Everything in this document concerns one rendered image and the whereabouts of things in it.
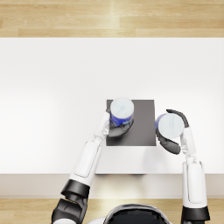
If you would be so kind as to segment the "dark round robot body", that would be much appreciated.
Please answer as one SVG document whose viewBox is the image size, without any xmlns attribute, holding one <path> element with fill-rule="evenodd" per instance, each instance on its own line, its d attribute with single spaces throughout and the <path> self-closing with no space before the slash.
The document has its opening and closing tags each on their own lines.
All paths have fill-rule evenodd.
<svg viewBox="0 0 224 224">
<path fill-rule="evenodd" d="M 112 209 L 107 216 L 88 224 L 172 224 L 165 214 L 146 204 L 124 204 Z"/>
</svg>

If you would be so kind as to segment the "dark grey square mat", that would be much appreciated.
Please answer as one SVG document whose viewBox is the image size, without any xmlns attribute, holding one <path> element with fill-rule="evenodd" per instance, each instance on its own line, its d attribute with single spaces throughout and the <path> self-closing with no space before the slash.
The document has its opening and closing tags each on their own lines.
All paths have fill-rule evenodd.
<svg viewBox="0 0 224 224">
<path fill-rule="evenodd" d="M 153 100 L 133 100 L 134 123 L 121 137 L 107 138 L 107 146 L 156 146 L 155 106 Z"/>
</svg>

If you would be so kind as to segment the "blue can with white lid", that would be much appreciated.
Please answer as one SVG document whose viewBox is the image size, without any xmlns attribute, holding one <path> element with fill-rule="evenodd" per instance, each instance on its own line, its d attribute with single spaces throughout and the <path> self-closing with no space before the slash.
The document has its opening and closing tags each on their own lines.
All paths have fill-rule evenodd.
<svg viewBox="0 0 224 224">
<path fill-rule="evenodd" d="M 166 113 L 157 118 L 155 126 L 163 137 L 173 139 L 182 134 L 185 124 L 179 115 Z"/>
<path fill-rule="evenodd" d="M 110 104 L 111 122 L 116 126 L 126 125 L 133 120 L 134 103 L 132 100 L 119 97 Z"/>
</svg>

